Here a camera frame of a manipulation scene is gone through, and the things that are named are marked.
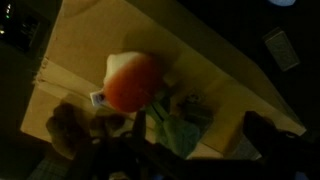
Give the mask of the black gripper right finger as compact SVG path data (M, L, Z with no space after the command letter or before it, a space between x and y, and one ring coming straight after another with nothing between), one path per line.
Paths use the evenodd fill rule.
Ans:
M264 158L284 159L288 157L288 132L277 129L257 112L245 112L243 133Z

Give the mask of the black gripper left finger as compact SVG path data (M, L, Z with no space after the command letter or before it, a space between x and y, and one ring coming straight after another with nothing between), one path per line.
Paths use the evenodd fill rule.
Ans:
M135 137L144 139L146 135L146 113L139 111L136 113L132 133Z

